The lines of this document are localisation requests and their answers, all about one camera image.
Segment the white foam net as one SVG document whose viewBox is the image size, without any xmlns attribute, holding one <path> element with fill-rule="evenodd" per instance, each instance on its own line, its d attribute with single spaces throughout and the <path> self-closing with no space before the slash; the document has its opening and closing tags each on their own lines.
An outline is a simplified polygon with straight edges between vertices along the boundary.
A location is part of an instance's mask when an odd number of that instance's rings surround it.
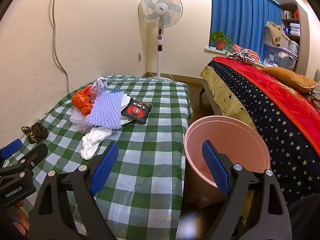
<svg viewBox="0 0 320 240">
<path fill-rule="evenodd" d="M 77 131 L 85 132 L 92 128 L 87 124 L 86 116 L 84 116 L 77 108 L 72 109 L 69 120 Z"/>
</svg>

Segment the white cloth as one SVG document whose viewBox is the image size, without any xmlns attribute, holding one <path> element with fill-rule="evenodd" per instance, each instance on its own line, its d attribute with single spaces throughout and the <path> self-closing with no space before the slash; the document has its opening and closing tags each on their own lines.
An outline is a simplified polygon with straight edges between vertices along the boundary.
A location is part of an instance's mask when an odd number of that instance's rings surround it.
<svg viewBox="0 0 320 240">
<path fill-rule="evenodd" d="M 112 135 L 112 130 L 104 127 L 93 127 L 89 133 L 82 137 L 80 156 L 84 160 L 91 159 L 96 153 L 99 144 Z"/>
</svg>

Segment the orange plastic bag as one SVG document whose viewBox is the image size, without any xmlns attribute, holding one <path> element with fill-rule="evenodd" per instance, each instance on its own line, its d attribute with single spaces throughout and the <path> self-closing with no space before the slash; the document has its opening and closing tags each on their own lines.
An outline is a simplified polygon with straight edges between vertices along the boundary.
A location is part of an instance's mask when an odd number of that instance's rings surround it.
<svg viewBox="0 0 320 240">
<path fill-rule="evenodd" d="M 90 101 L 91 88 L 92 86 L 87 86 L 81 91 L 77 91 L 72 97 L 72 104 L 80 110 L 84 116 L 89 115 L 93 107 L 93 103 Z"/>
</svg>

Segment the purple bumpy foam sheet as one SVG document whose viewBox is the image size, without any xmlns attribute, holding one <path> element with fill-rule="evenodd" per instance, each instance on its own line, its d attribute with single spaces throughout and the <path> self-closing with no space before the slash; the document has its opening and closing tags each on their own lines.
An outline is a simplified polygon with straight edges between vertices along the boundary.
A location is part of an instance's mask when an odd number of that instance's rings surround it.
<svg viewBox="0 0 320 240">
<path fill-rule="evenodd" d="M 112 92 L 100 94 L 91 112 L 86 117 L 86 122 L 90 126 L 101 126 L 107 129 L 119 129 L 120 107 L 124 97 L 122 92 Z"/>
</svg>

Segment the grey white paper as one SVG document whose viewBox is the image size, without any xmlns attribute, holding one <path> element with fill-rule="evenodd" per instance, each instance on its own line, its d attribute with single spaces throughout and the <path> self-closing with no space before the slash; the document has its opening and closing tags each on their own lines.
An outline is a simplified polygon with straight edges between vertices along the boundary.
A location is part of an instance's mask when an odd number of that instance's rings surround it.
<svg viewBox="0 0 320 240">
<path fill-rule="evenodd" d="M 107 77 L 99 77 L 91 88 L 92 92 L 96 92 L 97 94 L 104 93 L 107 91 L 109 78 Z"/>
</svg>

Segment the black red snack packet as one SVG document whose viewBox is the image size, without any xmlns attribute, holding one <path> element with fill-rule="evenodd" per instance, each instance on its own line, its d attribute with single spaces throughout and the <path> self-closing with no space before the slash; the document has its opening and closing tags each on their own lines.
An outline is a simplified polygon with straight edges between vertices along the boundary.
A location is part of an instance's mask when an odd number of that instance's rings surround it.
<svg viewBox="0 0 320 240">
<path fill-rule="evenodd" d="M 131 98 L 128 105 L 121 111 L 121 115 L 146 124 L 151 109 L 151 104 Z"/>
</svg>

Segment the leopard black scrunchie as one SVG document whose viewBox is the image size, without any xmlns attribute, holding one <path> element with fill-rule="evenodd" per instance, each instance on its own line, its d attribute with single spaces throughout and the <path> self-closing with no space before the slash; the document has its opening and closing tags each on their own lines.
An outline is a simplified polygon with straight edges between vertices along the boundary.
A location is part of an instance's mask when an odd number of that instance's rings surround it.
<svg viewBox="0 0 320 240">
<path fill-rule="evenodd" d="M 42 126 L 39 122 L 33 126 L 22 126 L 21 131 L 27 136 L 30 144 L 36 144 L 48 137 L 48 129 Z"/>
</svg>

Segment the red star-pattern bed blanket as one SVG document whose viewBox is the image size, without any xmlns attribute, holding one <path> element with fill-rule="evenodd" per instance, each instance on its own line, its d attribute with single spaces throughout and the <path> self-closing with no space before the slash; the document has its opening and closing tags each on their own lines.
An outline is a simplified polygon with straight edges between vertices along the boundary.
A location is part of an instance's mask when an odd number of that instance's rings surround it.
<svg viewBox="0 0 320 240">
<path fill-rule="evenodd" d="M 319 112 L 264 71 L 215 57 L 200 76 L 222 115 L 252 127 L 264 140 L 287 205 L 319 193 Z"/>
</svg>

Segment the orange pillow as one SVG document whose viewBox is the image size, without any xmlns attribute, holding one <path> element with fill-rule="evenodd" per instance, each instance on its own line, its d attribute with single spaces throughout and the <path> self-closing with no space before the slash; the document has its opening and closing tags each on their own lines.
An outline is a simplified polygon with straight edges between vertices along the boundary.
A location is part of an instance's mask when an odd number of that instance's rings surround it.
<svg viewBox="0 0 320 240">
<path fill-rule="evenodd" d="M 281 67 L 265 67 L 262 71 L 303 94 L 314 91 L 318 83 L 304 75 Z"/>
</svg>

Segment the clear plastic storage box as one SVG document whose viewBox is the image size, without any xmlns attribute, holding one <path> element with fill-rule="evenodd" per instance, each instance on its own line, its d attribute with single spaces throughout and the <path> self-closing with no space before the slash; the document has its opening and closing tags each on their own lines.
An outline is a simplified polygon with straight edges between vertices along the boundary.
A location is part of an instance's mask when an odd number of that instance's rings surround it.
<svg viewBox="0 0 320 240">
<path fill-rule="evenodd" d="M 263 64 L 294 71 L 298 56 L 286 48 L 264 44 Z"/>
</svg>

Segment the potted green plant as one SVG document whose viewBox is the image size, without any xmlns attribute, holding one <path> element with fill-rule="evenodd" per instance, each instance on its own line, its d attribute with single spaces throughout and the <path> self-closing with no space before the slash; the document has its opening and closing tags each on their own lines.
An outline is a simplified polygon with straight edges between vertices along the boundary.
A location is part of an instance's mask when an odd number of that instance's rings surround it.
<svg viewBox="0 0 320 240">
<path fill-rule="evenodd" d="M 217 50 L 230 51 L 233 46 L 232 37 L 221 31 L 215 31 L 209 36 L 209 45 L 215 46 Z"/>
</svg>

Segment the beige jacket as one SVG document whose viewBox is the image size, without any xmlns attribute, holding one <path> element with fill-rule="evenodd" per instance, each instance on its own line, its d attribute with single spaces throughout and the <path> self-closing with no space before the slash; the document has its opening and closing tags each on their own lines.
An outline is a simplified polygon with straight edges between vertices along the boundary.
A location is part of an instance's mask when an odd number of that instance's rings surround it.
<svg viewBox="0 0 320 240">
<path fill-rule="evenodd" d="M 269 21 L 266 22 L 264 44 L 287 49 L 290 41 L 290 38 L 284 33 L 280 25 Z"/>
</svg>

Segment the wooden bookshelf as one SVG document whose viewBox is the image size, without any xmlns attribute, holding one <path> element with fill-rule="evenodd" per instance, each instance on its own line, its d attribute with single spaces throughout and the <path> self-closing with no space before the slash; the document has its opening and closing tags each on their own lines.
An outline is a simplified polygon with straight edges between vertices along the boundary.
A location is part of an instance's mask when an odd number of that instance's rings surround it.
<svg viewBox="0 0 320 240">
<path fill-rule="evenodd" d="M 298 44 L 295 52 L 298 55 L 295 72 L 306 76 L 310 52 L 308 15 L 298 3 L 284 3 L 280 8 L 282 24 L 289 29 L 287 36 Z"/>
</svg>

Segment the white standing fan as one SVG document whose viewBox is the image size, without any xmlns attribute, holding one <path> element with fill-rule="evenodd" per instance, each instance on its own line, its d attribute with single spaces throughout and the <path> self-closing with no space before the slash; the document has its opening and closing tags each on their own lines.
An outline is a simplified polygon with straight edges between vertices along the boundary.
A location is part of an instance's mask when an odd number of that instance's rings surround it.
<svg viewBox="0 0 320 240">
<path fill-rule="evenodd" d="M 141 0 L 138 6 L 140 18 L 157 29 L 157 75 L 161 76 L 161 59 L 164 47 L 164 29 L 175 25 L 183 15 L 181 0 Z"/>
</svg>

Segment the blue window curtain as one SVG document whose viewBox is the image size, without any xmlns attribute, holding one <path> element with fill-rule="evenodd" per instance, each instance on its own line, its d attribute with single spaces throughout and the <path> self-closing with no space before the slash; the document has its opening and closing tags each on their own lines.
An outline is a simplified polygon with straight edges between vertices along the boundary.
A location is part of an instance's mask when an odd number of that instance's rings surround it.
<svg viewBox="0 0 320 240">
<path fill-rule="evenodd" d="M 259 57 L 264 53 L 267 22 L 281 25 L 281 9 L 274 0 L 212 0 L 210 31 L 223 32 Z"/>
</svg>

